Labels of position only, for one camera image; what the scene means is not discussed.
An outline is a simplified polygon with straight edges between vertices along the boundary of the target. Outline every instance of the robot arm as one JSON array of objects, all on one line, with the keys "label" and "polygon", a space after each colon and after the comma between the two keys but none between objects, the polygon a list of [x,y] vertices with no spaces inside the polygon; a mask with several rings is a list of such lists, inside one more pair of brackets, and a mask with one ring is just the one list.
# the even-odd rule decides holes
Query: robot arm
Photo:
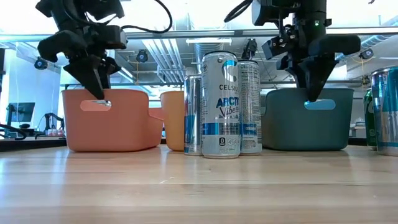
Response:
[{"label": "robot arm", "polygon": [[36,9],[47,17],[52,17],[59,32],[40,41],[37,49],[42,58],[57,62],[57,54],[64,53],[69,65],[64,69],[76,78],[97,99],[103,100],[105,88],[110,88],[109,76],[120,71],[115,60],[106,55],[107,49],[125,49],[127,44],[124,29],[134,28],[152,33],[164,33],[173,24],[172,16],[166,6],[159,3],[167,12],[170,24],[165,30],[150,30],[137,26],[110,26],[92,22],[90,13],[96,20],[115,15],[124,16],[120,0],[40,0]]},{"label": "robot arm", "polygon": [[[326,34],[331,25],[326,18],[326,0],[245,0],[224,21],[238,17],[250,4],[255,26],[273,22],[279,29],[279,36],[262,45],[266,59],[286,53],[277,69],[292,74],[297,87],[307,89],[309,101],[317,100],[338,63],[335,53],[349,55],[361,50],[357,35]],[[283,19],[290,13],[294,14],[293,24],[284,26]]]}]

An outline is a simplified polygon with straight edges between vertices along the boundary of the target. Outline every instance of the celsius logo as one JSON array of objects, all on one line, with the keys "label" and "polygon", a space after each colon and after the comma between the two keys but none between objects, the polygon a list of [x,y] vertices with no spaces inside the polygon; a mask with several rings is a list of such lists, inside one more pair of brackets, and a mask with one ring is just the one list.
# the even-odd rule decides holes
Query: celsius logo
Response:
[{"label": "celsius logo", "polygon": [[222,68],[221,71],[223,71],[223,76],[225,77],[226,80],[230,81],[230,82],[236,82],[238,80],[238,78],[236,78],[236,76],[231,75],[231,72],[229,71],[232,68],[236,68],[236,62],[234,60],[227,60]]}]

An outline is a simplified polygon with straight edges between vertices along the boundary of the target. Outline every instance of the table surface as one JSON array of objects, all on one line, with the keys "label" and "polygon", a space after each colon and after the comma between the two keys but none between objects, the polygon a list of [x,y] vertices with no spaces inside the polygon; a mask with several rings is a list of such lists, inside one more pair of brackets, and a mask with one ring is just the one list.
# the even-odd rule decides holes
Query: table surface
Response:
[{"label": "table surface", "polygon": [[0,223],[398,223],[398,158],[358,146],[233,160],[165,146],[3,152]]}]

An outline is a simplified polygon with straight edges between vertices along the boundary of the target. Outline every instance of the plastic bin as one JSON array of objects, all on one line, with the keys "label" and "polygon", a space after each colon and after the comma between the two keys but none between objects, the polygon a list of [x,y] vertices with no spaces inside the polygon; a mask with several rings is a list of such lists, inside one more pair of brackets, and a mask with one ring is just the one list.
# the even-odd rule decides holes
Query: plastic bin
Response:
[{"label": "plastic bin", "polygon": [[344,149],[353,95],[354,90],[348,88],[323,89],[319,100],[309,105],[305,105],[306,89],[287,88],[262,95],[263,147],[283,151]]},{"label": "plastic bin", "polygon": [[168,91],[160,96],[164,114],[167,146],[184,151],[184,92]]},{"label": "plastic bin", "polygon": [[155,147],[163,121],[149,116],[148,96],[137,90],[105,90],[111,106],[93,102],[87,90],[62,92],[69,149],[75,152],[132,152]]}]

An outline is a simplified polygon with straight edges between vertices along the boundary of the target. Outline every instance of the celsius can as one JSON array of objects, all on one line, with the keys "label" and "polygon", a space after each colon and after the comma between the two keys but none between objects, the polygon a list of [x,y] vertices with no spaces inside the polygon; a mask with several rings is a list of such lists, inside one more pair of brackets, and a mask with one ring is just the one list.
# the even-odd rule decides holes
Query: celsius can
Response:
[{"label": "celsius can", "polygon": [[252,60],[240,60],[238,72],[241,77],[241,155],[255,156],[262,151],[259,65]]},{"label": "celsius can", "polygon": [[376,70],[371,81],[377,151],[398,156],[398,67]]},{"label": "celsius can", "polygon": [[241,153],[237,63],[230,52],[210,52],[203,57],[201,148],[207,158],[232,159]]},{"label": "celsius can", "polygon": [[201,117],[200,91],[201,75],[185,77],[185,143],[184,153],[189,156],[201,156]]},{"label": "celsius can", "polygon": [[376,128],[374,126],[372,89],[366,91],[363,98],[365,111],[366,142],[368,146],[376,147]]}]

